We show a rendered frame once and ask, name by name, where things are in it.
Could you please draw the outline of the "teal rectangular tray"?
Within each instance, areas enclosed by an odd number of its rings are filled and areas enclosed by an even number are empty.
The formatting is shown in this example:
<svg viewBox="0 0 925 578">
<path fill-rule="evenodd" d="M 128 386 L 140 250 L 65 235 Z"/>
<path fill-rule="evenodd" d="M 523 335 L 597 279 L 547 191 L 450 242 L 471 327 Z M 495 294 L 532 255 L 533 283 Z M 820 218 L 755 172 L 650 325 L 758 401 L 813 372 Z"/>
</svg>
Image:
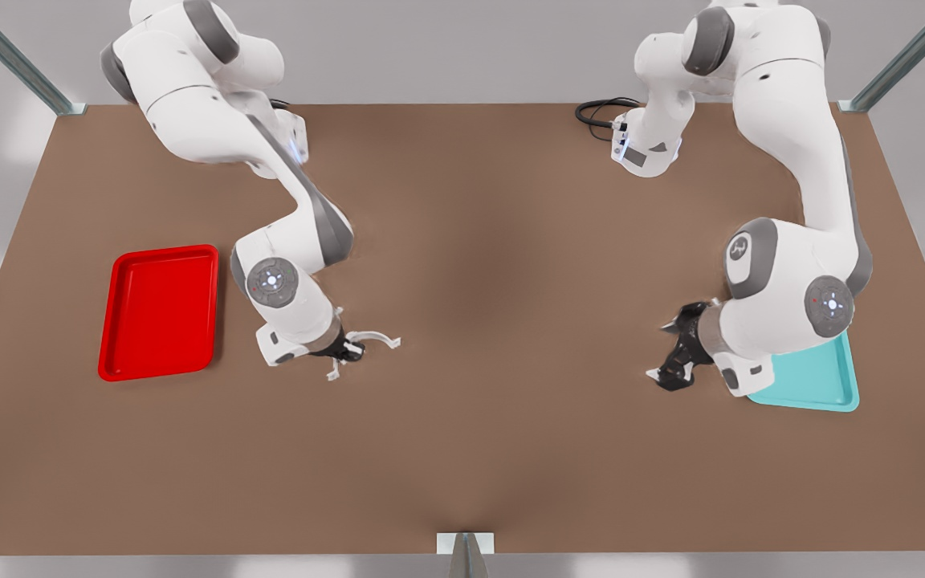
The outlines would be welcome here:
<svg viewBox="0 0 925 578">
<path fill-rule="evenodd" d="M 860 401 L 848 333 L 829 343 L 773 357 L 773 385 L 748 396 L 757 404 L 850 413 Z"/>
</svg>

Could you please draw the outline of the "red rectangular tray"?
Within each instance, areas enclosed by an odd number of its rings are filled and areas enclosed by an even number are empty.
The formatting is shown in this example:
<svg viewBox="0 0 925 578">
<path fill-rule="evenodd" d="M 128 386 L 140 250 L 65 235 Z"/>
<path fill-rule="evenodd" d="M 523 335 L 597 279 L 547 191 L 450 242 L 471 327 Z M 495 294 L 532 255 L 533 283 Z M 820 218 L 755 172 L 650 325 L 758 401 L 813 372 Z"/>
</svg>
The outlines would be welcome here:
<svg viewBox="0 0 925 578">
<path fill-rule="evenodd" d="M 98 374 L 104 381 L 201 371 L 215 352 L 219 253 L 209 244 L 117 257 Z"/>
</svg>

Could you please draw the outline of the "silver frame post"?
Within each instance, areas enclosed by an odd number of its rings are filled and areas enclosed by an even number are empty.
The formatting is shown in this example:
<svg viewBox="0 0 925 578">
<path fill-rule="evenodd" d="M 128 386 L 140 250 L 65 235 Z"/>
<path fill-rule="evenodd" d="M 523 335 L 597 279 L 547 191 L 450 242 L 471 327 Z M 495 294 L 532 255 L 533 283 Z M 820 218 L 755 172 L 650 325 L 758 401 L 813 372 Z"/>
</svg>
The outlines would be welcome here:
<svg viewBox="0 0 925 578">
<path fill-rule="evenodd" d="M 853 98 L 838 101 L 844 113 L 868 113 L 925 58 L 925 25 L 909 43 Z"/>
<path fill-rule="evenodd" d="M 58 116 L 82 115 L 87 105 L 63 94 L 0 30 L 0 63 L 18 77 L 42 103 Z"/>
<path fill-rule="evenodd" d="M 449 555 L 448 578 L 489 578 L 484 555 L 495 553 L 493 533 L 438 533 L 437 555 Z"/>
</svg>

